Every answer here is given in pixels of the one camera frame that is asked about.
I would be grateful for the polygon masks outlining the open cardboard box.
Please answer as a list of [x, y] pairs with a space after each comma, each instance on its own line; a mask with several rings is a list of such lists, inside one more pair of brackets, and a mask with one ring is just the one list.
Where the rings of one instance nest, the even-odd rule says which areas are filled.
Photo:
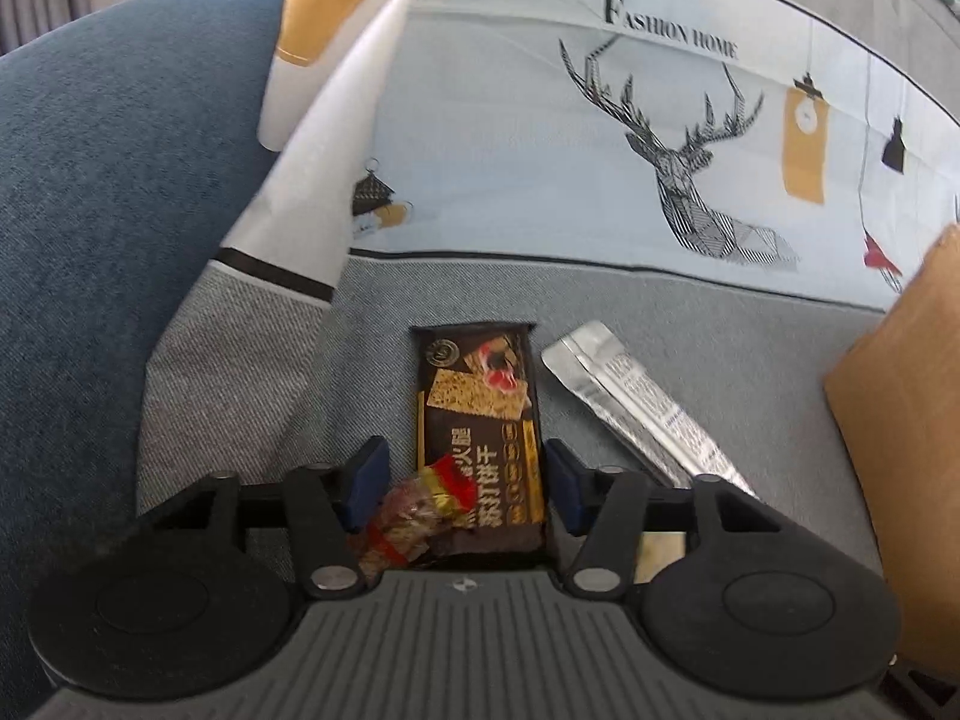
[[903, 614], [900, 652], [958, 673], [958, 227], [823, 378]]

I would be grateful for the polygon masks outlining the silver foil stick packet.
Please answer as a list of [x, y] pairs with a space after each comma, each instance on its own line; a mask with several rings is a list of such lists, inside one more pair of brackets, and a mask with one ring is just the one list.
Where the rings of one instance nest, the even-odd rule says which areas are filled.
[[756, 496], [713, 439], [598, 320], [547, 346], [540, 355], [558, 382], [669, 488], [715, 476]]

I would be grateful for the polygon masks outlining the grey deer print sofa cover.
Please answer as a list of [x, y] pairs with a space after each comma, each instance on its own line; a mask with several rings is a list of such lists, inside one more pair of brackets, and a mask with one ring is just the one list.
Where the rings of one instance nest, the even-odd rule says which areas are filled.
[[867, 566], [820, 381], [958, 216], [958, 115], [784, 0], [363, 0], [277, 55], [274, 169], [146, 366], [137, 493], [415, 463], [420, 325], [612, 330], [761, 499]]

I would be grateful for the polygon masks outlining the small red yellow candy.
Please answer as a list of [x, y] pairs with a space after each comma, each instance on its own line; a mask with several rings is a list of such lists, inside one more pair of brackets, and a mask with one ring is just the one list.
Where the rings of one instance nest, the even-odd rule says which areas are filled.
[[477, 504], [477, 483], [444, 455], [384, 497], [356, 542], [358, 564], [373, 583], [389, 569], [405, 569]]

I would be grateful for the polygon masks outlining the dark brown cracker pack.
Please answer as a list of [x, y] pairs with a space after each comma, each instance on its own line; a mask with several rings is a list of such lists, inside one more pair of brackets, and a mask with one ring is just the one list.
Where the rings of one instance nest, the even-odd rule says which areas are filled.
[[451, 457], [475, 483], [475, 502], [431, 549], [534, 553], [547, 520], [539, 403], [529, 322], [415, 327], [418, 465]]

